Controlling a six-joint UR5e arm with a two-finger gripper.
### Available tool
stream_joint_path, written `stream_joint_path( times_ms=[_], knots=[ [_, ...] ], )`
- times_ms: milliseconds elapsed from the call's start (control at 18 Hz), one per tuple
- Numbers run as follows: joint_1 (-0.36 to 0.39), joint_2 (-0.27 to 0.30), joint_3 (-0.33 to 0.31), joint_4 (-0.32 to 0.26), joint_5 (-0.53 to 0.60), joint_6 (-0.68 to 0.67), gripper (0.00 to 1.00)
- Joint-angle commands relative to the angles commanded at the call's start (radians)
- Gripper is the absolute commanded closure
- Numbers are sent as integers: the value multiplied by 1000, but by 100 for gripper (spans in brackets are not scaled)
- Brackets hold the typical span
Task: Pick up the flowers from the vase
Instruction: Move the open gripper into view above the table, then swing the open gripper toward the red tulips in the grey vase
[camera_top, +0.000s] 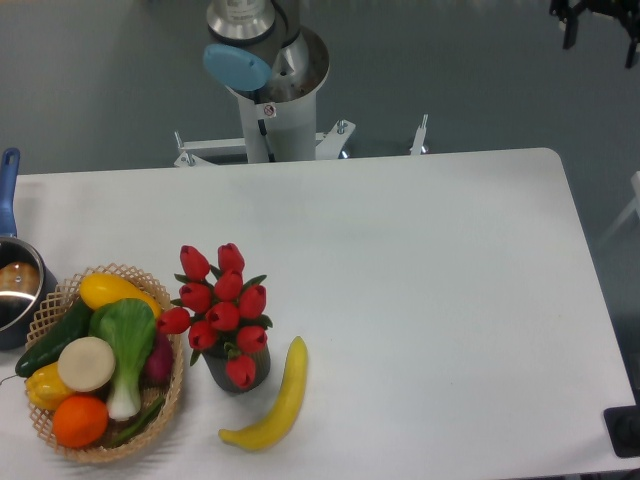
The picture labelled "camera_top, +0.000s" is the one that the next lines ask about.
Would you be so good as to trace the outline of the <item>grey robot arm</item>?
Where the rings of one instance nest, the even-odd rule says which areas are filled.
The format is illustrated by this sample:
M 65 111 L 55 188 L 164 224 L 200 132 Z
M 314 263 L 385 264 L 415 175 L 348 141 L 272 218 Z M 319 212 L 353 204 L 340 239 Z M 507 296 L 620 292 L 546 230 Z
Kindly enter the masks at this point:
M 212 1 L 208 74 L 251 102 L 284 103 L 315 93 L 329 72 L 324 42 L 300 24 L 298 1 Z

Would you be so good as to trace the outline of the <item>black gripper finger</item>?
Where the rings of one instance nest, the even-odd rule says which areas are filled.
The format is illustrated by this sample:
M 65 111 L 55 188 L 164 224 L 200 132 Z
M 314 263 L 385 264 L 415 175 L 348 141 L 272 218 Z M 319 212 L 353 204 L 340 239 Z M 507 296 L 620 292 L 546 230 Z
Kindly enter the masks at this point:
M 639 0 L 610 0 L 611 15 L 619 22 L 629 36 L 629 47 L 625 57 L 625 68 L 631 69 L 638 61 L 639 54 Z
M 549 14 L 559 20 L 564 27 L 562 48 L 572 48 L 577 39 L 578 17 L 585 10 L 584 1 L 551 0 L 549 2 Z

